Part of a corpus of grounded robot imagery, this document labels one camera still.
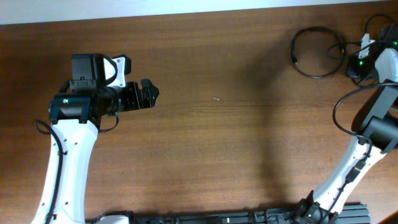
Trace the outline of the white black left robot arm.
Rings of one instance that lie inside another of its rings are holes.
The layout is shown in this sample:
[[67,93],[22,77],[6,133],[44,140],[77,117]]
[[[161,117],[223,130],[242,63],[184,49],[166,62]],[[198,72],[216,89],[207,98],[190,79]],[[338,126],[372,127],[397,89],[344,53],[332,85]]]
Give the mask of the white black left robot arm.
[[104,115],[151,108],[159,89],[149,79],[127,82],[131,59],[126,55],[72,55],[72,77],[49,104],[51,137],[44,190],[33,223],[85,223],[85,190],[90,157]]

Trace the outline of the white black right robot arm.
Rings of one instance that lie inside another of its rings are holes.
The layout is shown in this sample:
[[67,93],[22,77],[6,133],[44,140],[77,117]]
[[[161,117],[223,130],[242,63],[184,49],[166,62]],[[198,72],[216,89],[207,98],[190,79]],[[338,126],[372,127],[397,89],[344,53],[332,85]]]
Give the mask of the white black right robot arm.
[[374,89],[358,111],[351,129],[339,129],[351,136],[347,150],[329,178],[292,211],[266,212],[267,223],[366,223],[364,209],[345,205],[348,197],[366,173],[388,153],[397,149],[397,24],[384,26],[378,38],[368,32],[357,43],[360,49],[347,56],[347,43],[335,31],[340,60],[348,59],[346,76],[358,87],[347,99],[364,90]]

